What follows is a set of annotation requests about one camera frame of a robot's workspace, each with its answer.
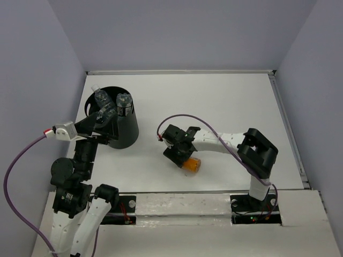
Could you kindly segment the orange juice bottle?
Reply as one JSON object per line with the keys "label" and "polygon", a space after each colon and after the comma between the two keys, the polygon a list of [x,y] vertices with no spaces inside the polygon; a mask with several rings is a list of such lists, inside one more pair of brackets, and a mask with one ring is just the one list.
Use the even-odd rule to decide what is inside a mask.
{"label": "orange juice bottle", "polygon": [[197,173],[201,167],[202,161],[198,158],[190,157],[187,161],[182,164],[182,169]]}

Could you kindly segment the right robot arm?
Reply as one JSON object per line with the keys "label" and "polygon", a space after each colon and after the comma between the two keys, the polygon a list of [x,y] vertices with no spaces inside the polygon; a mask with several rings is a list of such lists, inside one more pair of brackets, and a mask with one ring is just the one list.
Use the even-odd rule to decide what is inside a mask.
{"label": "right robot arm", "polygon": [[192,157],[194,152],[230,154],[250,174],[248,195],[237,202],[241,211],[262,210],[270,190],[271,170],[278,149],[257,129],[245,133],[216,133],[190,126],[182,130],[170,124],[159,136],[167,148],[163,155],[181,169],[198,172],[201,160]]}

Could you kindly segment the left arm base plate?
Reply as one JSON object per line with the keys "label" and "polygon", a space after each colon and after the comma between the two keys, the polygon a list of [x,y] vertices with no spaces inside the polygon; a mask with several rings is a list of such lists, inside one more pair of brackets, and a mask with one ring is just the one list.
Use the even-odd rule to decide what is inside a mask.
{"label": "left arm base plate", "polygon": [[119,202],[103,218],[101,225],[135,225],[136,224],[135,195],[120,194]]}

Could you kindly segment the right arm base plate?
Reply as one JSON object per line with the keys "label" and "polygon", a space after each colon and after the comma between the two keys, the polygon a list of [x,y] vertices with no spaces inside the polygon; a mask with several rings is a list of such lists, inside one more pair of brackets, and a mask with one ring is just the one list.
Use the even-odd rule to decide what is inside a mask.
{"label": "right arm base plate", "polygon": [[268,194],[263,201],[248,194],[234,194],[230,196],[230,208],[235,225],[282,224],[274,194]]}

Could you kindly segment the clear unlabelled plastic bottle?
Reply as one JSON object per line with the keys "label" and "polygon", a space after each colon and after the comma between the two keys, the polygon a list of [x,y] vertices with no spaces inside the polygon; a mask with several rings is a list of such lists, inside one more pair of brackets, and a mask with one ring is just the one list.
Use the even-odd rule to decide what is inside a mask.
{"label": "clear unlabelled plastic bottle", "polygon": [[100,108],[97,119],[104,123],[117,115],[115,103],[109,94],[98,85],[93,85],[91,89],[94,92],[94,99]]}

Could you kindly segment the clear bottle black cap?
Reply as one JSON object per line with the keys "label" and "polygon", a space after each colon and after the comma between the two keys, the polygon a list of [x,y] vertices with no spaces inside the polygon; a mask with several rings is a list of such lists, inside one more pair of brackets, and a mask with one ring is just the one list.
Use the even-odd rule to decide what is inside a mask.
{"label": "clear bottle black cap", "polygon": [[128,93],[118,94],[116,97],[117,113],[119,116],[126,117],[132,108],[133,99]]}

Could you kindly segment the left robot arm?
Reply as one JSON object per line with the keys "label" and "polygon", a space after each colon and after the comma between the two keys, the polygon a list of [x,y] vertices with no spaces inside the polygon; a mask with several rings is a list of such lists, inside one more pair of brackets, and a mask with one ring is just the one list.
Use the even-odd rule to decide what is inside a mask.
{"label": "left robot arm", "polygon": [[118,207],[119,190],[101,184],[96,189],[86,182],[92,176],[99,144],[110,137],[100,132],[98,115],[79,122],[56,124],[51,135],[59,141],[74,141],[74,156],[58,158],[51,166],[50,183],[56,187],[49,256],[82,256],[103,218]]}

